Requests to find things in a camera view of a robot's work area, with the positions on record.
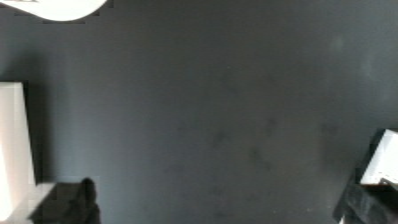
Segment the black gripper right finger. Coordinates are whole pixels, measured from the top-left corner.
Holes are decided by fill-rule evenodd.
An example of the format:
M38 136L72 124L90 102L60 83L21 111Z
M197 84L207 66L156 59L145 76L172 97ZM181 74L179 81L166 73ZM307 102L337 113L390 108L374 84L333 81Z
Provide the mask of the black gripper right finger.
M332 213L337 224L398 224L398 184L349 182Z

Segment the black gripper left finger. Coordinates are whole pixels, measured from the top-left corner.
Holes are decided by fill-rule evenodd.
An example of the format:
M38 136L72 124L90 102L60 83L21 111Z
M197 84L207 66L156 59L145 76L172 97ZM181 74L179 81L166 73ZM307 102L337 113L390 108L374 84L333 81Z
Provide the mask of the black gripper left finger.
M38 200L28 220L33 224L101 224L95 199L95 184L90 178L74 183L54 183Z

